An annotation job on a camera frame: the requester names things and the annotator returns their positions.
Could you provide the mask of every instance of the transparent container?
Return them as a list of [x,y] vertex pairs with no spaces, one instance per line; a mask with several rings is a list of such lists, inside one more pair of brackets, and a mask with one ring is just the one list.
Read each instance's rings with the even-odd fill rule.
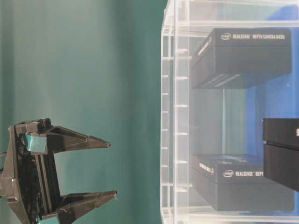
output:
[[[164,224],[299,223],[297,191],[263,177],[264,118],[299,118],[298,3],[168,0],[161,34]],[[207,173],[236,172],[207,165],[217,156],[224,165],[251,156],[262,180],[213,179]]]

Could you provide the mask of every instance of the green fabric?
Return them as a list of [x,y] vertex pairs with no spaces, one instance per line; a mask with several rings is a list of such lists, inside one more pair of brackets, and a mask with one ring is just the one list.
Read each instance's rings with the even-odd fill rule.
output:
[[24,135],[25,147],[28,151],[44,153],[46,150],[47,138],[39,136]]
[[[8,125],[110,141],[55,155],[61,194],[117,190],[75,224],[159,224],[160,38],[166,0],[1,0],[1,150]],[[0,220],[19,224],[0,200]]]

